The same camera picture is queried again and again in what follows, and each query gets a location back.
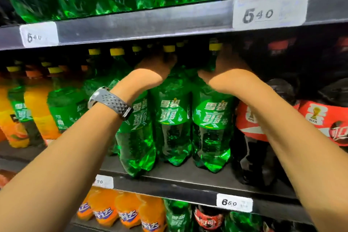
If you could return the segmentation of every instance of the watch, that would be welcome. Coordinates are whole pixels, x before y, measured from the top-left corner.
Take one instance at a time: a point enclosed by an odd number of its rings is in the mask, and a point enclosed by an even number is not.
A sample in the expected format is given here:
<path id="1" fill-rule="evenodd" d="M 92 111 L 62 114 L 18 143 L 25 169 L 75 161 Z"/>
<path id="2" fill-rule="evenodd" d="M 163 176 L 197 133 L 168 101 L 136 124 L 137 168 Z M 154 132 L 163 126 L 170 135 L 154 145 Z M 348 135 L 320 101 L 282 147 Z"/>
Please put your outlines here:
<path id="1" fill-rule="evenodd" d="M 88 108 L 91 109 L 95 103 L 102 103 L 107 107 L 110 107 L 117 114 L 120 114 L 123 120 L 127 120 L 133 113 L 133 108 L 128 106 L 122 99 L 109 92 L 109 88 L 106 86 L 100 87 L 89 98 Z"/>

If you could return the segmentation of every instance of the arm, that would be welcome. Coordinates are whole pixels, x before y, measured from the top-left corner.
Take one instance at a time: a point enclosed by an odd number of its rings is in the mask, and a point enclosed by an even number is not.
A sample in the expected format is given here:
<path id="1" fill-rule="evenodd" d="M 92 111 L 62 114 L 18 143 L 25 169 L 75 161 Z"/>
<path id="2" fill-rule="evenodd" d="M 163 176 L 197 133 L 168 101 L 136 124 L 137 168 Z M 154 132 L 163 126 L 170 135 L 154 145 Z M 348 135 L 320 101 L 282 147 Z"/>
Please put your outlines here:
<path id="1" fill-rule="evenodd" d="M 129 105 L 167 77 L 175 59 L 144 59 L 111 92 Z M 62 231 L 87 195 L 110 140 L 122 123 L 96 103 L 0 191 L 0 227 L 6 232 Z"/>
<path id="2" fill-rule="evenodd" d="M 251 108 L 317 229 L 348 231 L 348 154 L 249 71 L 230 46 L 224 45 L 213 73 L 199 76 Z"/>

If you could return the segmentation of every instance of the hand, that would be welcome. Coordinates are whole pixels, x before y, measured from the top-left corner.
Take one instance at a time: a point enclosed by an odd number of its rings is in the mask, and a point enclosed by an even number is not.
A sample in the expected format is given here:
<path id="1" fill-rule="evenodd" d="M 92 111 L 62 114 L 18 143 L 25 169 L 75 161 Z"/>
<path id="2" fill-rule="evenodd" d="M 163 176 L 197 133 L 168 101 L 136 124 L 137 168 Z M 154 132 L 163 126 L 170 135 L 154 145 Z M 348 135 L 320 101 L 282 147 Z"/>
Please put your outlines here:
<path id="1" fill-rule="evenodd" d="M 164 60 L 163 50 L 159 49 L 145 57 L 134 69 L 139 83 L 144 90 L 154 88 L 163 83 L 176 64 L 177 57 L 172 54 L 171 58 Z"/>
<path id="2" fill-rule="evenodd" d="M 233 53 L 230 44 L 222 46 L 214 71 L 199 70 L 198 75 L 214 90 L 233 95 L 236 95 L 235 90 L 237 89 L 234 85 L 243 82 L 249 76 L 255 76 L 246 62 L 237 53 Z"/>

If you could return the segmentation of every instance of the white price label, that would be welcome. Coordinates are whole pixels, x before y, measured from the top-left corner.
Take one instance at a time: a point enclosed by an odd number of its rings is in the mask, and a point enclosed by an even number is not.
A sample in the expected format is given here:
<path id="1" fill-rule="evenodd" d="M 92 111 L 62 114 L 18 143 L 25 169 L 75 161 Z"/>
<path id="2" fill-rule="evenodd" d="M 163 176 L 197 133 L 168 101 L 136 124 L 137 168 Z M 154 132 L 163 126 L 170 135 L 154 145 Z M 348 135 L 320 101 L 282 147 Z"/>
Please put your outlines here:
<path id="1" fill-rule="evenodd" d="M 300 26 L 306 21 L 308 0 L 235 0 L 235 30 Z"/>
<path id="2" fill-rule="evenodd" d="M 216 195 L 218 208 L 250 213 L 253 211 L 253 199 L 235 195 L 218 193 Z"/>
<path id="3" fill-rule="evenodd" d="M 113 189 L 113 178 L 111 176 L 97 174 L 93 186 Z"/>
<path id="4" fill-rule="evenodd" d="M 20 25 L 25 48 L 49 47 L 59 44 L 57 25 L 53 21 Z"/>

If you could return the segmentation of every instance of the green label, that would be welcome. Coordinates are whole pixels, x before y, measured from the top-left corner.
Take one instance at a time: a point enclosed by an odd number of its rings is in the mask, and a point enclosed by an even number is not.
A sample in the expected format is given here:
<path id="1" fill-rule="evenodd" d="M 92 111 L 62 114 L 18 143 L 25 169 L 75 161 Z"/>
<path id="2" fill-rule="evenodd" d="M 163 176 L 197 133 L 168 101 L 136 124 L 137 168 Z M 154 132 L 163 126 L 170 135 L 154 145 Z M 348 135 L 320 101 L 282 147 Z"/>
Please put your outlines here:
<path id="1" fill-rule="evenodd" d="M 82 100 L 64 107 L 49 107 L 51 115 L 60 131 L 72 126 L 88 109 L 87 101 Z"/>
<path id="2" fill-rule="evenodd" d="M 136 99 L 133 103 L 133 113 L 128 120 L 122 122 L 117 132 L 128 133 L 143 128 L 147 124 L 147 97 Z"/>
<path id="3" fill-rule="evenodd" d="M 196 107 L 193 112 L 195 124 L 206 129 L 225 129 L 231 120 L 232 98 L 212 102 L 205 100 Z"/>
<path id="4" fill-rule="evenodd" d="M 11 101 L 11 105 L 16 113 L 16 117 L 18 118 L 19 122 L 27 122 L 33 120 L 30 109 L 28 109 L 23 102 Z"/>
<path id="5" fill-rule="evenodd" d="M 156 120 L 165 125 L 179 125 L 191 117 L 190 95 L 169 98 L 160 94 L 156 103 Z"/>

